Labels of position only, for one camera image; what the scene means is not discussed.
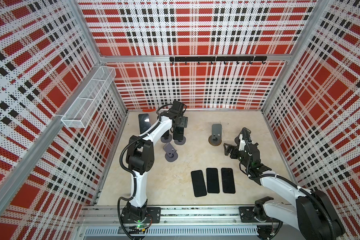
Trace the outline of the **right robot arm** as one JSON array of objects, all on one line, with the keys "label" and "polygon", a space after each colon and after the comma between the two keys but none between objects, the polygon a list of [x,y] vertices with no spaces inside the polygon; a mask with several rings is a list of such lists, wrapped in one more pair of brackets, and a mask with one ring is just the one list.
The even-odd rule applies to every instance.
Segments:
[{"label": "right robot arm", "polygon": [[239,161],[239,168],[250,180],[278,194],[286,203],[264,197],[255,202],[254,220],[265,223],[276,219],[300,231],[307,240],[335,240],[345,227],[330,198],[322,191],[311,191],[275,173],[261,162],[258,144],[251,131],[242,128],[235,144],[224,144],[225,155]]}]

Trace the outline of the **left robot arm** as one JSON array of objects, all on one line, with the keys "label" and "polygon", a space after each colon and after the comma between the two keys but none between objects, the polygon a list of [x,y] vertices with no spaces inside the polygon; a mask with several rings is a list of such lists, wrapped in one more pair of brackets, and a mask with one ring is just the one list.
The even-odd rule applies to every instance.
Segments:
[{"label": "left robot arm", "polygon": [[131,136],[129,143],[123,148],[120,155],[120,166],[131,174],[131,196],[120,197],[127,202],[123,208],[124,216],[132,221],[142,223],[148,215],[147,180],[148,173],[155,162],[154,146],[158,141],[165,141],[166,147],[174,141],[177,145],[186,142],[184,130],[188,125],[188,118],[184,116],[187,105],[174,100],[156,110],[158,119],[145,132],[138,136]]}]

